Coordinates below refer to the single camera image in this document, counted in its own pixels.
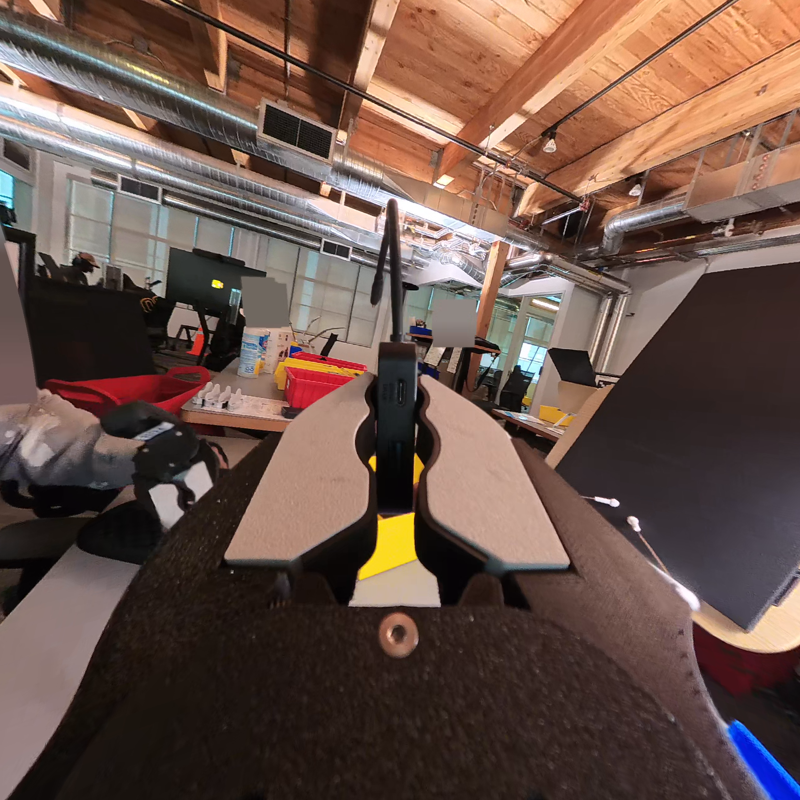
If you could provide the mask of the blue plastic bin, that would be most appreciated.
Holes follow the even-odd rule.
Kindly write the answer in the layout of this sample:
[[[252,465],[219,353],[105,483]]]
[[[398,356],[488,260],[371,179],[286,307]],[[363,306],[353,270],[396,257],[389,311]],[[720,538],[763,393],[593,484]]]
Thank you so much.
[[[727,726],[739,757],[768,799],[799,799],[799,785],[775,757],[739,721]]]

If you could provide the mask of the red ribbed bin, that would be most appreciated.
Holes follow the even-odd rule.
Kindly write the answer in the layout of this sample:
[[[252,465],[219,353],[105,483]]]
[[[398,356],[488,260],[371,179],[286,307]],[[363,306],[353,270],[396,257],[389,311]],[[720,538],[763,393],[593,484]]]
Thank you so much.
[[[307,367],[288,366],[285,370],[285,401],[290,408],[303,410],[361,374],[352,370],[325,372]]]

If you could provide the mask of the black wood-edged board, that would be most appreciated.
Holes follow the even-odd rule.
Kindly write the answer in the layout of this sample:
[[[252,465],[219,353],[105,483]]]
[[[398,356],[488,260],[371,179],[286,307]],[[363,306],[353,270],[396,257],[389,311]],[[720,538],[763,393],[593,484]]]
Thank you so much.
[[[618,375],[596,373],[586,350],[550,347],[547,355],[559,377],[557,407],[567,414],[577,414],[592,395],[619,380]]]
[[[798,585],[798,263],[702,275],[556,470],[746,636]]]

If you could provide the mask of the silver air duct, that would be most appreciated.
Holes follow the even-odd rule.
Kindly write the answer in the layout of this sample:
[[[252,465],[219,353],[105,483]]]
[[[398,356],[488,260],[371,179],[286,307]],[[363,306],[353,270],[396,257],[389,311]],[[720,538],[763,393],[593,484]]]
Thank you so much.
[[[604,223],[600,258],[613,257],[620,252],[627,235],[672,226],[687,218],[685,203],[688,190],[664,197],[655,202],[622,211]]]
[[[610,364],[618,332],[625,318],[632,287],[620,278],[588,269],[549,252],[529,252],[511,258],[502,273],[501,285],[522,280],[536,270],[580,286],[601,298],[595,328],[589,346],[589,358],[595,372],[605,374]]]
[[[286,182],[260,175],[27,90],[2,85],[3,138],[75,162],[158,185],[290,228],[298,244],[323,239],[349,246],[353,260],[375,266],[375,220]]]
[[[523,247],[508,216],[360,155],[337,142],[335,130],[328,159],[263,136],[260,110],[169,75],[140,57],[116,53],[45,17],[2,9],[1,44],[2,61],[25,73],[264,158],[363,201],[384,204],[393,197],[428,222],[461,223],[467,235],[492,236]]]

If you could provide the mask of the row of white clips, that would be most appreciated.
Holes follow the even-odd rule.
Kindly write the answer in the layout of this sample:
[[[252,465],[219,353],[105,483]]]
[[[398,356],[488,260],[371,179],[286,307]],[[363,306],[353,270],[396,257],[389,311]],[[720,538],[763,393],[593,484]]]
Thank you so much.
[[[206,383],[191,399],[191,405],[196,409],[211,409],[214,411],[239,412],[244,409],[246,397],[242,390],[232,390],[231,386],[224,389],[220,384]]]

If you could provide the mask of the wooden post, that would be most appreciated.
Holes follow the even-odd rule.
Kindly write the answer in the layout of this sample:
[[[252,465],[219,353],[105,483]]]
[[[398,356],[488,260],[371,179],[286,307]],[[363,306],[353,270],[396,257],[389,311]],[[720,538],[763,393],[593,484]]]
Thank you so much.
[[[509,249],[510,245],[506,242],[495,242],[491,246],[486,263],[482,293],[477,306],[477,340],[485,340],[488,334]],[[482,355],[480,352],[470,350],[468,360],[465,362],[466,372],[461,394],[467,398],[471,398],[475,391],[475,379]]]

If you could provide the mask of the white wipes canister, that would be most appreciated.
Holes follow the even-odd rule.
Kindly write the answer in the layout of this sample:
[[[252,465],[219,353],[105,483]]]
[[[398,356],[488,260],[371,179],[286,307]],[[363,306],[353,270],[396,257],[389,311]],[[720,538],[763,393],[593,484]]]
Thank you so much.
[[[265,353],[270,338],[270,329],[246,326],[242,333],[237,375],[252,378],[264,368]]]

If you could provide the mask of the person's left forearm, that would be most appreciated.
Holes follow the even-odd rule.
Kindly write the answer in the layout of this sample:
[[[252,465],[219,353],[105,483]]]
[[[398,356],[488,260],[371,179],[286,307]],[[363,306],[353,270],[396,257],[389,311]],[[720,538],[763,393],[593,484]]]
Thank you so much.
[[[123,488],[133,482],[140,446],[105,433],[94,415],[48,390],[32,403],[1,407],[2,482]]]

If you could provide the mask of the brown standing desk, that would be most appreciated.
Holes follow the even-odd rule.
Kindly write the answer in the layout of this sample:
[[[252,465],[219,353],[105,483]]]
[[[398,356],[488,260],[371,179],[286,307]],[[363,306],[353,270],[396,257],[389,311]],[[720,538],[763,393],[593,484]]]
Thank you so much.
[[[554,425],[537,417],[532,417],[531,415],[515,413],[499,408],[494,408],[491,413],[504,422],[508,422],[518,428],[528,430],[530,433],[541,438],[543,437],[553,443],[558,442],[566,432],[566,428],[564,426]]]

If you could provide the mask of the black partition panel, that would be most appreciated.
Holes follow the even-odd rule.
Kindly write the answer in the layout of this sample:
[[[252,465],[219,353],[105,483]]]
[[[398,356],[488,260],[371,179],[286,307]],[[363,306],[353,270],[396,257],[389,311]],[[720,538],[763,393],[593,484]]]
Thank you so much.
[[[26,321],[37,387],[156,373],[139,298],[34,277]]]

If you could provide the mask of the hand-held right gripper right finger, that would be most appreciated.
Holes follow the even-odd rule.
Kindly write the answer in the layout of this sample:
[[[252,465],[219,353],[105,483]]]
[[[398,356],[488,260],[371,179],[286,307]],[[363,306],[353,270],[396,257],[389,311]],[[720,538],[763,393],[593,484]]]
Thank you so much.
[[[510,436],[472,402],[424,376],[420,430],[428,518],[491,574],[565,570],[570,559]]]

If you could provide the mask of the tall standing desk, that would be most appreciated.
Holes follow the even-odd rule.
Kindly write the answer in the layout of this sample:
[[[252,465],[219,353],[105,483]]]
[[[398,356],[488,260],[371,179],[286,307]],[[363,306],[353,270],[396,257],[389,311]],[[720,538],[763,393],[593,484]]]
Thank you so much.
[[[408,338],[417,347],[419,374],[463,394],[478,391],[501,354],[498,345],[480,337],[475,338],[474,346],[466,349],[434,347],[432,331],[414,325],[409,329]]]

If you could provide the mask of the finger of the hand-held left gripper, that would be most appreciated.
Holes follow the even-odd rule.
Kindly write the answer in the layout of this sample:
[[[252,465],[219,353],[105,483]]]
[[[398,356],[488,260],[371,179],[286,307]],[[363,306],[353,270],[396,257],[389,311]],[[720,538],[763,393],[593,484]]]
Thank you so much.
[[[214,476],[205,462],[198,462],[149,488],[149,501],[162,530],[174,527],[213,488]]]

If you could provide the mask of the grey wood-edged table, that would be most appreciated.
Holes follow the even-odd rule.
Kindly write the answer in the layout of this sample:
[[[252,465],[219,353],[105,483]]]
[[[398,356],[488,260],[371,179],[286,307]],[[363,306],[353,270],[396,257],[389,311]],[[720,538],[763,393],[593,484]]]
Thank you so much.
[[[275,382],[275,375],[262,373],[245,377],[238,375],[236,358],[219,373],[212,374],[213,385],[221,390],[231,390],[231,395],[241,394],[243,400],[235,403],[233,411],[186,402],[179,413],[190,424],[215,425],[242,430],[282,432],[292,422],[283,409],[286,407],[283,391]]]

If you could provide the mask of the black office chair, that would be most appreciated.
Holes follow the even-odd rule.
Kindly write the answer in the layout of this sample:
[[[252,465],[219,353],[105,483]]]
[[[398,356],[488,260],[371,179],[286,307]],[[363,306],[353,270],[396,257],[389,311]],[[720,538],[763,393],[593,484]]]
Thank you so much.
[[[515,365],[497,396],[497,407],[501,410],[518,413],[523,406],[523,398],[531,383],[532,376],[525,373],[519,364]]]

